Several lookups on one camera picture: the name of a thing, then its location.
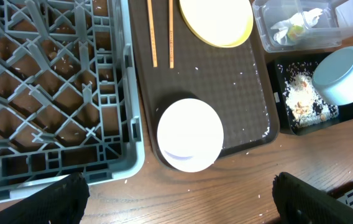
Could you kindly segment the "rice and food scraps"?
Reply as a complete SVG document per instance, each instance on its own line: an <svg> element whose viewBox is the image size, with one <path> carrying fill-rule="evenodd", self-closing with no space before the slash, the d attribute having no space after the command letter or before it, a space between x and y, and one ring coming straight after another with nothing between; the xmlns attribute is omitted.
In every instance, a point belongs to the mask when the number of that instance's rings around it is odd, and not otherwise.
<svg viewBox="0 0 353 224"><path fill-rule="evenodd" d="M339 108L325 102L312 84L314 66L312 62L294 62L279 66L286 75L283 97L292 128L305 128L319 124L339 115Z"/></svg>

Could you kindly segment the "light blue bowl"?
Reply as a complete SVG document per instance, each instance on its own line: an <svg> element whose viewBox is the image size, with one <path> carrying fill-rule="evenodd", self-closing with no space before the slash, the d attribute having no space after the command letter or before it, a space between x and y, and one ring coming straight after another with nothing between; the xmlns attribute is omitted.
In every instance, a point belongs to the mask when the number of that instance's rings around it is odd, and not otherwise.
<svg viewBox="0 0 353 224"><path fill-rule="evenodd" d="M353 46L339 49L322 60L313 73L312 84L329 104L353 103Z"/></svg>

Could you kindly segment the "wooden chopstick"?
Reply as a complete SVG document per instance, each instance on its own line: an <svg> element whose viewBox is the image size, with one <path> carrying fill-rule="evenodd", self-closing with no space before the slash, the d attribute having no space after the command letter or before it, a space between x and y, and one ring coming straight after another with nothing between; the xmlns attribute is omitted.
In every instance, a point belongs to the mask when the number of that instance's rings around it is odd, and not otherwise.
<svg viewBox="0 0 353 224"><path fill-rule="evenodd" d="M169 63L174 68L173 0L168 0Z"/></svg>
<svg viewBox="0 0 353 224"><path fill-rule="evenodd" d="M152 11L152 1L147 0L147 11L148 11L148 20L149 20L149 33L150 33L150 44L151 44L151 53L152 53L152 63L153 67L157 67L157 49L155 42L155 30L154 30L154 19Z"/></svg>

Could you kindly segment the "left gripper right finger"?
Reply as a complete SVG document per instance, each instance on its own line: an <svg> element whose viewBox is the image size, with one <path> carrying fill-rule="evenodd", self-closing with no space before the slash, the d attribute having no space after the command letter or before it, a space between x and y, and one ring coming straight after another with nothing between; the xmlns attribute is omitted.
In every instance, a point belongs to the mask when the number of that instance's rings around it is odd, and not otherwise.
<svg viewBox="0 0 353 224"><path fill-rule="evenodd" d="M325 192L281 172L272 196L281 223L353 223L353 181Z"/></svg>

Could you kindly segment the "white bowl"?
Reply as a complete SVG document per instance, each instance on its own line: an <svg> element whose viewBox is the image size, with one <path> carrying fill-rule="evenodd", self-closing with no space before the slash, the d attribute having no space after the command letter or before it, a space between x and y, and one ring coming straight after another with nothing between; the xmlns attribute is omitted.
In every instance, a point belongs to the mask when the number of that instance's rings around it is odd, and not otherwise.
<svg viewBox="0 0 353 224"><path fill-rule="evenodd" d="M182 172L199 172L220 155L224 129L207 103L185 98L171 104L157 126L158 148L164 159Z"/></svg>

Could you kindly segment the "green orange snack wrapper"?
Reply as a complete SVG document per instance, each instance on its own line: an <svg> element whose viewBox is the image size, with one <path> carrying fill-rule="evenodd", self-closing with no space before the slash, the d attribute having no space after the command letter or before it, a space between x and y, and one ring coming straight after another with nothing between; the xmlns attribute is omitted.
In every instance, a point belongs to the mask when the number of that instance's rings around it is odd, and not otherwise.
<svg viewBox="0 0 353 224"><path fill-rule="evenodd" d="M293 25L287 32L287 37L294 42L297 42L301 36L305 33L305 29L302 26Z"/></svg>

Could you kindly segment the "white napkin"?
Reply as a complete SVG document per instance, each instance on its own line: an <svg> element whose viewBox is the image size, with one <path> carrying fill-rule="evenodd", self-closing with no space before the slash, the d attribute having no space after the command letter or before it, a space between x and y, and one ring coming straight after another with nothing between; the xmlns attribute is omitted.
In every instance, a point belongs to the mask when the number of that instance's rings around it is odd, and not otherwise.
<svg viewBox="0 0 353 224"><path fill-rule="evenodd" d="M289 19L277 22L271 27L271 30L278 30L278 32L273 35L274 41L280 45L296 45L306 35L307 27L314 27L322 14L322 9L314 8L310 11L297 12ZM287 37L287 32L293 25L302 26L305 29L305 33L297 42L291 41Z"/></svg>

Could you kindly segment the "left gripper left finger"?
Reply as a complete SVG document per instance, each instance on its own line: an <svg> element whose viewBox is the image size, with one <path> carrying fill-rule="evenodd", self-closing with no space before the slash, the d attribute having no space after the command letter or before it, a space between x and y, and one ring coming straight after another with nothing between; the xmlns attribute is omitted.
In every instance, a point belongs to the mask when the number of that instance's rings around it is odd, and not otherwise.
<svg viewBox="0 0 353 224"><path fill-rule="evenodd" d="M0 211L0 224L79 223L89 198L81 173L70 174Z"/></svg>

